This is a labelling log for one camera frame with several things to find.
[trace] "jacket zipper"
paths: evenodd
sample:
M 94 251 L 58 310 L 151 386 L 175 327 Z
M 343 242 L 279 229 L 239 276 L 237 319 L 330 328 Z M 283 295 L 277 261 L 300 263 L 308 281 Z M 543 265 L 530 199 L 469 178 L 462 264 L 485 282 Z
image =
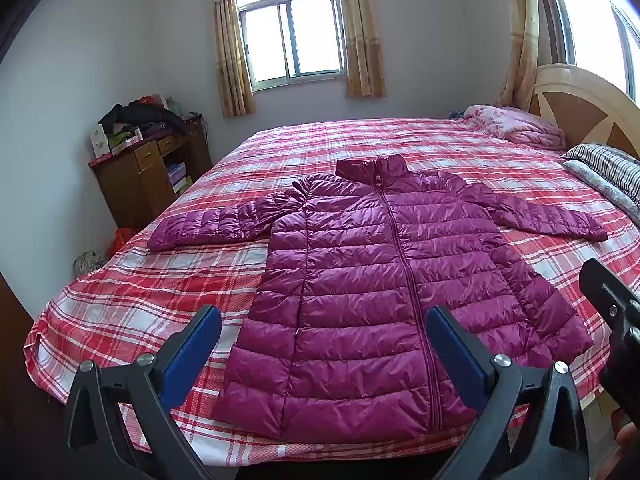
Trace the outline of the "jacket zipper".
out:
M 420 337 L 420 343 L 422 345 L 422 354 L 425 356 L 427 361 L 427 374 L 429 376 L 429 393 L 431 395 L 431 421 L 433 423 L 432 431 L 439 431 L 442 425 L 442 412 L 440 410 L 440 389 L 438 387 L 438 378 L 436 376 L 436 363 L 433 357 L 433 352 L 431 351 L 431 346 L 427 342 L 427 336 L 424 333 L 424 326 L 422 323 L 422 316 L 420 314 L 420 301 L 418 300 L 418 291 L 415 285 L 414 273 L 409 266 L 409 262 L 406 260 L 406 256 L 402 252 L 400 247 L 400 235 L 398 234 L 398 226 L 396 225 L 396 220 L 391 214 L 391 206 L 389 202 L 386 200 L 384 192 L 382 188 L 384 186 L 384 180 L 382 176 L 382 172 L 380 168 L 376 164 L 376 169 L 378 170 L 378 174 L 380 176 L 380 187 L 377 184 L 374 184 L 374 188 L 380 195 L 380 199 L 382 203 L 385 205 L 386 214 L 389 217 L 389 223 L 391 224 L 391 232 L 394 237 L 394 243 L 396 245 L 396 250 L 398 251 L 398 255 L 400 256 L 400 261 L 404 266 L 404 273 L 406 275 L 406 280 L 409 285 L 409 297 L 411 298 L 411 306 L 414 310 L 414 318 L 415 323 L 418 328 L 418 336 Z

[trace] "plaid bedsheet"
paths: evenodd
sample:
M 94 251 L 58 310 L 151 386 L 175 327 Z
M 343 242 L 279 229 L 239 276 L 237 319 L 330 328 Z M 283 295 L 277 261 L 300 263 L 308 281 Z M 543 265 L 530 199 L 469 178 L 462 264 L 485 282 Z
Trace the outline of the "plaid bedsheet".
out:
M 150 254 L 146 241 L 158 221 L 185 210 L 245 202 L 306 174 L 333 173 L 340 158 L 399 153 L 409 168 L 440 168 L 468 182 L 527 200 L 596 215 L 609 240 L 581 240 L 504 229 L 507 239 L 580 312 L 595 345 L 572 365 L 581 399 L 597 393 L 597 373 L 609 353 L 602 318 L 578 290 L 582 263 L 598 257 L 633 290 L 640 276 L 640 232 L 599 193 L 559 164 L 555 153 L 489 136 L 465 121 L 388 119 L 305 124 L 259 132 L 219 162 L 161 217 L 100 270 L 74 281 L 50 301 L 24 347 L 33 381 L 66 401 L 84 359 L 101 367 L 157 351 L 204 303 L 222 312 L 223 331 L 186 402 L 172 415 L 208 465 L 240 466 L 276 459 L 349 460 L 423 454 L 457 443 L 465 429 L 408 442 L 360 445 L 284 444 L 247 433 L 210 414 L 222 386 L 230 347 L 251 305 L 266 259 L 267 239 L 227 246 L 188 247 Z M 133 442 L 146 442 L 132 409 L 123 407 Z

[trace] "wooden headboard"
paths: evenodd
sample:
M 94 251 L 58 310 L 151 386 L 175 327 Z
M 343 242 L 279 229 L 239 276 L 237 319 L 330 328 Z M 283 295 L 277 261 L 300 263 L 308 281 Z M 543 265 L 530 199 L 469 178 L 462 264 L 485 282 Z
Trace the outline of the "wooden headboard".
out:
M 562 128 L 567 149 L 601 142 L 640 158 L 640 108 L 588 70 L 567 64 L 538 67 L 530 112 Z

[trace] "window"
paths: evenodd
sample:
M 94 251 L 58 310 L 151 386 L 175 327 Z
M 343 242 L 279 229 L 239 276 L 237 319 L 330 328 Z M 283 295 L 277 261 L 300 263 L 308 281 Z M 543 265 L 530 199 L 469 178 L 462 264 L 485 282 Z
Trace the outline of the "window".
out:
M 254 90 L 344 75 L 340 0 L 237 0 Z
M 545 8 L 549 1 L 555 59 L 598 74 L 640 102 L 640 41 L 609 0 L 548 0 Z

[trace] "gold curtain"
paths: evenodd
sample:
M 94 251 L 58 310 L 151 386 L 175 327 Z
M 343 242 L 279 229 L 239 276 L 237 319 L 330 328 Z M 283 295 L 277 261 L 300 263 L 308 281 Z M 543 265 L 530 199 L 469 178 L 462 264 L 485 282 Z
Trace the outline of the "gold curtain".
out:
M 382 50 L 370 0 L 341 0 L 347 46 L 347 96 L 386 96 Z
M 511 62 L 500 92 L 500 106 L 529 110 L 538 66 L 538 0 L 511 0 Z
M 251 114 L 255 112 L 254 94 L 244 58 L 236 0 L 213 0 L 213 31 L 222 115 Z

